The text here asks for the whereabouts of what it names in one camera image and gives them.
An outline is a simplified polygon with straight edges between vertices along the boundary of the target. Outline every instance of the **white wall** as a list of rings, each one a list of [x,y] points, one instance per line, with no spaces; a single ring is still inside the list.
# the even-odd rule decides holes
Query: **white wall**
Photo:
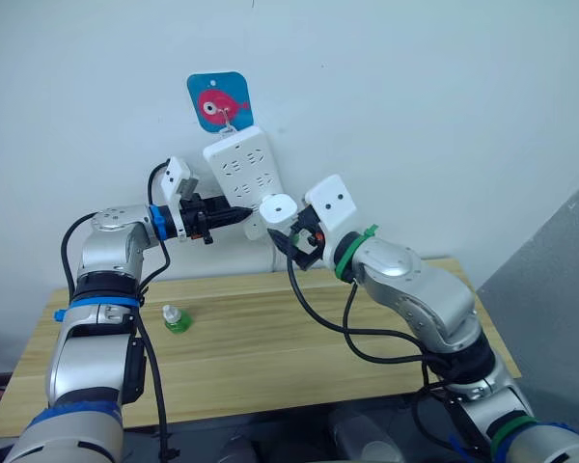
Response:
[[[579,186],[579,1],[0,0],[0,370],[65,285],[74,218],[142,203],[170,155],[216,191],[185,90],[212,69],[246,76],[292,195],[338,172],[380,235],[475,286]],[[165,278],[269,265],[214,236]]]

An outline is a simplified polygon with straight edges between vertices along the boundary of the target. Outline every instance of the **green zip tie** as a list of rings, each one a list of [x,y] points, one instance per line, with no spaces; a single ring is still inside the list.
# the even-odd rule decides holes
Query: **green zip tie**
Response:
[[[361,244],[363,244],[365,241],[367,241],[369,238],[371,238],[372,236],[375,236],[376,230],[377,230],[377,225],[371,225],[369,228],[367,228],[365,230],[365,232],[363,234],[356,237],[356,239],[354,239],[352,241],[352,243],[347,247],[343,256],[341,257],[341,260],[339,260],[339,263],[335,267],[335,275],[337,276],[337,278],[339,280],[343,276],[343,274],[345,272],[345,268],[347,267],[347,265],[351,261],[351,258],[354,256],[354,253],[356,252],[358,247]]]
[[[535,418],[525,415],[523,417],[517,417],[514,420],[510,420],[504,424],[498,432],[495,433],[493,439],[491,439],[491,459],[495,459],[495,454],[498,448],[502,444],[502,441],[506,439],[514,430],[523,426],[524,424],[538,422]]]

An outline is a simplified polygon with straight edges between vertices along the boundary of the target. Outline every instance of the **red fish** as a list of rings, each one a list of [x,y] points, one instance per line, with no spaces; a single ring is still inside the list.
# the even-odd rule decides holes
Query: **red fish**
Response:
[[[223,111],[226,112],[230,122],[240,109],[249,109],[249,103],[238,103],[231,96],[221,90],[208,89],[200,93],[197,98],[197,107],[202,112],[204,119],[216,125],[225,125]]]

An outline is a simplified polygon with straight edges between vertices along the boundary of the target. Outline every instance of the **black cable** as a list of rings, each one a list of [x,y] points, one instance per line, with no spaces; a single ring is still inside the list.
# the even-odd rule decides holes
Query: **black cable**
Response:
[[[427,362],[440,362],[444,365],[446,365],[446,363],[443,360],[439,359],[438,357],[426,354],[425,352],[427,350],[425,349],[425,346],[419,340],[416,340],[415,338],[413,338],[413,337],[411,337],[403,332],[398,332],[398,331],[394,331],[394,330],[349,328],[348,327],[349,312],[351,310],[351,306],[352,306],[352,303],[354,301],[354,297],[356,296],[356,291],[358,290],[358,285],[355,282],[352,285],[351,291],[350,291],[349,295],[347,296],[347,301],[345,302],[343,326],[336,325],[335,323],[332,323],[329,320],[322,317],[321,315],[319,315],[311,307],[311,305],[309,305],[309,303],[305,299],[304,295],[302,294],[302,291],[300,290],[298,282],[296,281],[296,276],[295,276],[295,273],[293,271],[293,262],[291,260],[292,249],[293,249],[291,247],[291,243],[293,243],[293,237],[294,236],[295,236],[295,232],[291,233],[289,236],[289,240],[288,240],[289,245],[288,245],[288,250],[287,250],[287,256],[288,256],[287,265],[288,265],[289,282],[291,283],[291,287],[292,287],[294,294],[296,295],[296,298],[298,299],[298,302],[300,303],[300,305],[311,316],[311,318],[313,318],[317,323],[319,323],[320,325],[322,325],[330,330],[333,330],[333,331],[338,332],[338,333],[342,333],[344,335],[345,342],[347,343],[347,346],[351,349],[351,351],[354,354],[356,354],[361,359],[364,359],[368,362],[372,362],[372,363],[376,363],[376,364],[393,364],[393,365],[394,364],[409,363],[409,362],[421,362],[421,372],[423,375],[424,386],[421,389],[419,389],[418,392],[412,396],[412,400],[411,400],[412,419],[413,419],[414,423],[416,423],[416,427],[418,428],[419,432],[421,434],[423,434],[423,436],[425,436],[426,439],[431,441],[433,444],[436,444],[440,447],[443,447],[444,449],[455,451],[455,448],[453,447],[452,444],[435,437],[425,428],[425,426],[421,422],[421,419],[420,419],[420,416],[418,413],[418,404],[420,402],[420,399],[424,395],[429,395],[429,394],[431,394],[433,389],[441,388],[441,387],[449,384],[448,381],[447,382],[429,383],[428,382]],[[422,355],[411,355],[411,356],[394,357],[394,358],[374,357],[374,356],[371,356],[371,355],[366,354],[365,352],[361,351],[356,346],[356,344],[353,342],[351,335],[385,335],[385,336],[393,336],[396,338],[401,338],[404,340],[409,340],[410,342],[412,342],[414,345],[416,345],[421,350]],[[485,455],[477,449],[463,449],[463,450],[465,452],[467,452],[468,454],[476,457],[476,458],[485,459]]]
[[[169,159],[154,169],[152,169],[151,174],[148,177],[148,202],[152,204],[152,184],[154,182],[154,178],[158,174],[159,171],[165,169],[169,164]],[[161,247],[161,251],[163,252],[163,256],[165,257],[165,263],[161,265],[159,268],[154,270],[140,285],[139,285],[139,299],[140,299],[140,308],[144,305],[144,294],[148,291],[148,284],[158,275],[163,273],[171,264],[170,255],[167,252],[167,247],[165,246],[165,242],[161,240],[158,235],[158,231],[154,228],[154,234],[158,239],[159,246]],[[137,330],[139,331],[140,336],[142,337],[142,342],[144,343],[144,347],[146,349],[146,353],[148,354],[148,360],[151,366],[151,373],[152,373],[152,383],[154,384],[154,396],[156,399],[156,412],[158,415],[158,436],[159,436],[159,461],[161,463],[167,463],[169,460],[173,459],[174,457],[179,455],[179,451],[175,449],[169,449],[169,435],[167,431],[167,412],[165,410],[165,399],[163,397],[163,386],[161,384],[161,372],[158,367],[158,362],[156,361],[156,354],[154,353],[154,347],[152,346],[152,341],[146,331],[146,327],[144,326],[144,320],[138,311],[135,311],[135,324],[137,326]]]
[[[393,357],[393,358],[374,357],[372,355],[366,354],[365,352],[363,352],[362,350],[360,350],[356,346],[356,344],[354,343],[354,341],[352,340],[352,338],[350,336],[350,334],[353,334],[353,333],[350,333],[353,330],[348,328],[347,323],[349,321],[349,311],[351,309],[352,303],[354,302],[354,297],[356,295],[357,290],[358,290],[358,285],[356,283],[354,283],[351,287],[351,291],[349,292],[349,296],[347,296],[347,302],[345,303],[345,310],[344,310],[344,318],[343,318],[343,327],[342,328],[344,329],[343,334],[344,334],[344,338],[345,338],[345,343],[347,344],[349,349],[354,354],[356,354],[358,357],[360,357],[361,359],[366,360],[367,362],[371,362],[373,364],[398,365],[398,364],[406,364],[409,362],[424,362],[424,360],[426,358],[425,355],[407,355],[404,357]],[[394,330],[390,330],[390,331],[395,333],[394,334],[395,337],[399,337],[398,333],[401,333],[401,332],[396,332]]]
[[[158,166],[151,170],[151,174],[148,176],[148,204],[154,204],[152,202],[152,183],[154,182],[156,174],[158,174],[158,171],[161,169],[165,169],[169,163],[170,160],[168,159],[165,162],[161,162]]]
[[[332,323],[330,321],[328,321],[327,319],[325,319],[323,316],[321,316],[319,313],[317,313],[312,307],[311,305],[307,302],[307,300],[305,299],[304,294],[302,293],[302,291],[300,290],[300,286],[298,285],[298,282],[296,281],[296,275],[294,273],[293,270],[293,262],[291,259],[292,256],[292,243],[293,243],[293,238],[296,235],[295,232],[291,233],[288,239],[288,248],[287,248],[287,268],[288,268],[288,276],[289,276],[289,283],[291,284],[291,288],[293,289],[294,294],[296,295],[296,299],[298,299],[298,302],[300,303],[300,305],[303,307],[303,309],[311,316],[311,318],[313,320],[315,320],[317,323],[319,323],[320,325],[328,328],[329,330],[335,331],[337,333],[341,333],[343,335],[370,335],[370,336],[392,336],[394,338],[401,338],[403,340],[407,340],[411,343],[413,343],[414,345],[416,345],[419,350],[421,352],[426,352],[425,346],[416,338],[408,335],[407,333],[404,333],[402,331],[396,331],[396,330],[380,330],[380,329],[372,329],[372,328],[347,328],[344,326],[339,326],[335,323]],[[388,364],[388,365],[396,365],[396,364],[404,364],[404,363],[409,363],[409,362],[422,362],[422,361],[426,361],[426,362],[438,362],[441,363],[442,365],[448,367],[448,364],[446,364],[445,361],[443,361],[442,359],[432,356],[432,355],[428,355],[428,354],[422,354],[422,355],[412,355],[412,356],[405,356],[405,357],[396,357],[396,358],[380,358],[380,357],[373,357],[373,356],[369,356],[367,354],[365,354],[364,352],[360,351],[355,344],[353,344],[350,340],[350,343],[348,344],[349,348],[352,349],[352,352],[354,352],[356,355],[358,355],[359,357],[361,357],[364,360],[367,360],[369,362],[374,362],[374,363],[378,363],[378,364]]]
[[[456,451],[455,448],[453,447],[453,445],[450,442],[444,441],[443,439],[440,439],[438,437],[435,437],[433,434],[431,434],[423,425],[423,422],[421,421],[420,418],[420,414],[419,414],[419,409],[418,406],[420,404],[420,400],[424,397],[429,395],[432,390],[434,389],[438,389],[438,388],[442,388],[444,386],[446,386],[447,384],[449,384],[448,381],[438,381],[436,383],[430,383],[427,384],[425,386],[423,386],[421,389],[419,389],[413,396],[411,399],[411,406],[410,406],[410,410],[411,410],[411,414],[412,414],[412,420],[414,421],[414,423],[416,424],[416,427],[418,428],[419,432],[429,441],[431,441],[433,444],[442,447],[444,449],[448,449],[451,451]],[[482,451],[480,451],[479,449],[463,449],[468,455],[471,455],[475,458],[479,458],[480,460],[483,461],[490,461],[488,459],[488,456],[485,455]]]
[[[73,298],[73,294],[75,292],[75,281],[73,280],[73,276],[70,273],[69,255],[67,254],[69,239],[77,227],[79,227],[87,220],[92,219],[96,214],[97,214],[96,212],[92,212],[77,219],[69,227],[69,229],[62,238],[62,244],[60,245],[60,257],[62,258],[62,267],[65,269],[65,277],[67,277],[67,285],[69,286],[69,302]]]
[[[154,354],[154,348],[152,347],[152,342],[144,326],[144,320],[138,310],[134,311],[135,314],[135,325],[137,326],[137,331],[139,331],[142,337],[142,342],[146,348],[146,353],[148,354],[148,361],[151,365],[152,372],[152,383],[154,384],[154,395],[156,397],[156,411],[158,414],[158,436],[159,436],[159,461],[161,463],[167,463],[170,459],[177,455],[177,451],[174,449],[169,450],[168,443],[168,432],[167,432],[167,413],[165,411],[165,399],[163,398],[163,387],[161,385],[161,373],[158,369],[158,362],[156,361],[156,355]]]

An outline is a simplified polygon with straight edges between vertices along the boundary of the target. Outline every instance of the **white power strip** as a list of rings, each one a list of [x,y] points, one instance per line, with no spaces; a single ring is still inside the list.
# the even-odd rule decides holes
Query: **white power strip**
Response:
[[[265,133],[254,125],[204,148],[204,159],[230,205],[250,207],[244,224],[249,239],[266,235],[259,214],[262,200],[283,193],[277,166]]]

